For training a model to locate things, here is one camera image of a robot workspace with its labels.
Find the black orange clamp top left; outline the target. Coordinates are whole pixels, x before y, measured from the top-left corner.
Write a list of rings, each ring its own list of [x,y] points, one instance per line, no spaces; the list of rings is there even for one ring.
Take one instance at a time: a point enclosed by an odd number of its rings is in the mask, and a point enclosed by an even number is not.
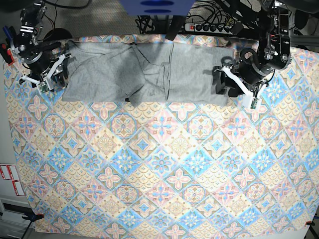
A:
[[[14,63],[13,55],[12,55],[10,49],[4,43],[2,43],[0,45],[0,54],[1,54],[2,58],[4,59],[4,61],[9,66]]]

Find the patterned tablecloth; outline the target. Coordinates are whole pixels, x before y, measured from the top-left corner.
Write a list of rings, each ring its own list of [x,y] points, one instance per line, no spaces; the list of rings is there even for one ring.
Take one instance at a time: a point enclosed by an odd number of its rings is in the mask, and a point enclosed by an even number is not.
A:
[[[236,239],[305,229],[319,207],[319,56],[291,49],[258,110],[63,102],[2,63],[17,170],[40,233]]]

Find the blue clamp bottom left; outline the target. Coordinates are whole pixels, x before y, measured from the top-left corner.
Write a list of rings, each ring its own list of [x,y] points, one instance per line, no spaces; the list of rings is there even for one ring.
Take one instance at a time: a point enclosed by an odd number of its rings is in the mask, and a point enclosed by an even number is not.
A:
[[[25,213],[22,215],[22,218],[28,221],[31,221],[32,223],[38,220],[41,220],[44,218],[44,215],[36,215],[36,214],[27,214]]]

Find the black power strip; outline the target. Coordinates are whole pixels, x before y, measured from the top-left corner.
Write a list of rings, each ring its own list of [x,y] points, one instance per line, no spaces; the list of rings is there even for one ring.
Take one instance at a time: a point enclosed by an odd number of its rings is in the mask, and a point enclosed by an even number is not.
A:
[[[186,32],[232,34],[230,27],[222,24],[185,23],[184,30]]]

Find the white red label stickers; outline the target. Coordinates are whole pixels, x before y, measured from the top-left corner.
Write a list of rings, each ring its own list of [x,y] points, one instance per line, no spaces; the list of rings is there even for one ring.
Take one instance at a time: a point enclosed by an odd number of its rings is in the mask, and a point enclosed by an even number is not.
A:
[[[1,164],[0,174],[2,179],[9,181],[12,185],[14,193],[16,196],[25,196],[22,184],[17,172],[17,168],[13,164]]]

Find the black round base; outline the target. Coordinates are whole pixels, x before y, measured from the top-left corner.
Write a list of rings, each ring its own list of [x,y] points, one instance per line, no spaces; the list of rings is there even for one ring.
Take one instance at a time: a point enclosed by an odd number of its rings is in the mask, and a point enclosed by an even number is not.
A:
[[[55,28],[49,31],[43,41],[55,41],[55,40],[64,40],[73,38],[71,33],[64,28]]]

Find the grey T-shirt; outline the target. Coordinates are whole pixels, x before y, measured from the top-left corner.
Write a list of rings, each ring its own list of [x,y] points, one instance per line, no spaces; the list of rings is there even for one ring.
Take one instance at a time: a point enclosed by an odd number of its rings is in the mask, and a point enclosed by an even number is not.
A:
[[[216,93],[213,68],[234,50],[184,43],[67,43],[65,102],[144,102],[227,105]]]

